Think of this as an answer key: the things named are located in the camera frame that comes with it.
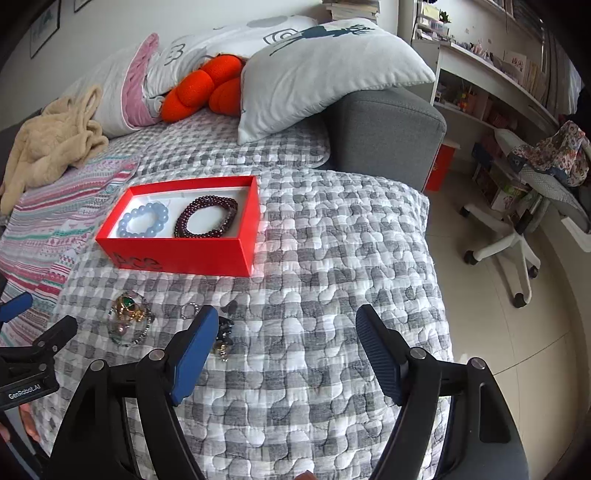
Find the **human hand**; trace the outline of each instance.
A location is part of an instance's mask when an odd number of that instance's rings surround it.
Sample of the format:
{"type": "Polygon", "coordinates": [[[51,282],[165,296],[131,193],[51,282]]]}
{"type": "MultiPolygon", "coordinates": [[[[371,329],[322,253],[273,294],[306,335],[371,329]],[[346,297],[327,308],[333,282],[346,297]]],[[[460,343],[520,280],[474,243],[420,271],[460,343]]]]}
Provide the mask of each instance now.
{"type": "MultiPolygon", "coordinates": [[[[25,432],[27,435],[31,437],[33,440],[38,442],[40,440],[39,434],[37,433],[37,428],[35,427],[35,421],[33,420],[33,415],[31,415],[31,405],[28,403],[24,403],[18,407],[18,412],[21,414],[22,425],[25,427],[25,432]]],[[[10,441],[10,432],[8,429],[0,423],[0,436],[4,439],[5,442],[10,441]]]]}

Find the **pink striped blanket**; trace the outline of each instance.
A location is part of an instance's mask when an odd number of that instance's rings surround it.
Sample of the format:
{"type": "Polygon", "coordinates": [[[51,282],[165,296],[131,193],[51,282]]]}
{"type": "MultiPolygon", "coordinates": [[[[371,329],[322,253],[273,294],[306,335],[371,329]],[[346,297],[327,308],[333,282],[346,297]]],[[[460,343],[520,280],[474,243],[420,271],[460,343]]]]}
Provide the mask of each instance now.
{"type": "Polygon", "coordinates": [[[159,124],[118,138],[82,169],[21,197],[0,238],[0,271],[8,279],[0,300],[28,291],[33,307],[3,326],[1,346],[30,345],[46,330],[80,250],[135,173],[139,154],[163,129],[159,124]]]}

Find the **gray sofa arm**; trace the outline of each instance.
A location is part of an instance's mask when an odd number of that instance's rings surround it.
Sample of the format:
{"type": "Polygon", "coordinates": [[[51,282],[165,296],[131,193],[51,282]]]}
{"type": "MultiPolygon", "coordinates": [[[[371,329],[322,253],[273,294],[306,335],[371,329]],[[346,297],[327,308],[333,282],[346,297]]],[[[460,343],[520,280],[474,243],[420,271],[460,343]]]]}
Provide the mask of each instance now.
{"type": "Polygon", "coordinates": [[[323,112],[329,168],[425,186],[447,125],[435,107],[403,88],[350,93],[323,112]]]}

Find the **picture frame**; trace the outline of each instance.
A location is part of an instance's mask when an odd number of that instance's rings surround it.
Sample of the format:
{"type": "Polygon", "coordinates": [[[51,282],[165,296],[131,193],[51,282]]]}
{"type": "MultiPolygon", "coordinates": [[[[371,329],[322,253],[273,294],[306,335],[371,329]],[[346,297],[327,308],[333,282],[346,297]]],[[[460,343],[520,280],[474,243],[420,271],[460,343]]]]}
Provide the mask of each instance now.
{"type": "Polygon", "coordinates": [[[79,12],[83,6],[90,3],[92,0],[74,0],[74,13],[79,12]]]}
{"type": "Polygon", "coordinates": [[[29,53],[33,58],[60,29],[61,0],[56,0],[31,25],[29,53]]]}

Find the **jewelry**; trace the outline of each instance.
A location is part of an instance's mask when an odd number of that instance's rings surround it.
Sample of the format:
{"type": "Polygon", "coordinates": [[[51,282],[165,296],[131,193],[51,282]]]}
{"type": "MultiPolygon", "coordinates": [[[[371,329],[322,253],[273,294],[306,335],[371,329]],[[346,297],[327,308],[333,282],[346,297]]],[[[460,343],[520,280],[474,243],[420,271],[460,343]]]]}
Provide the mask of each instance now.
{"type": "Polygon", "coordinates": [[[158,232],[164,229],[164,224],[168,222],[168,209],[160,202],[146,203],[139,208],[134,208],[131,212],[123,215],[119,220],[117,227],[117,236],[119,238],[150,238],[156,236],[158,232]],[[137,218],[147,213],[154,213],[156,221],[143,233],[130,233],[127,231],[127,224],[132,218],[137,218]]]}
{"type": "Polygon", "coordinates": [[[218,354],[222,359],[222,362],[228,361],[228,354],[234,345],[233,340],[230,338],[232,333],[232,327],[234,322],[226,317],[220,317],[220,326],[217,329],[216,341],[213,344],[214,353],[218,354]]]}
{"type": "Polygon", "coordinates": [[[145,311],[140,309],[134,299],[126,292],[115,300],[115,311],[119,318],[127,315],[131,320],[141,322],[145,317],[145,311]]]}
{"type": "Polygon", "coordinates": [[[181,216],[178,217],[177,223],[174,226],[174,236],[176,238],[218,238],[230,228],[234,217],[238,211],[238,203],[236,200],[227,197],[217,197],[215,195],[205,195],[205,197],[199,197],[189,203],[189,206],[183,210],[181,216]],[[222,223],[217,228],[210,230],[205,233],[192,233],[187,229],[187,222],[197,210],[206,207],[212,207],[217,205],[226,209],[228,212],[222,220],[222,223]]]}
{"type": "Polygon", "coordinates": [[[199,306],[195,302],[190,301],[189,303],[186,303],[185,305],[183,305],[181,307],[181,318],[183,320],[192,320],[195,318],[195,315],[197,315],[198,312],[199,312],[199,306]],[[187,307],[191,307],[193,309],[192,316],[185,315],[187,307]]]}
{"type": "Polygon", "coordinates": [[[137,345],[148,335],[154,319],[142,295],[134,291],[123,292],[109,311],[109,338],[117,345],[137,345]]]}

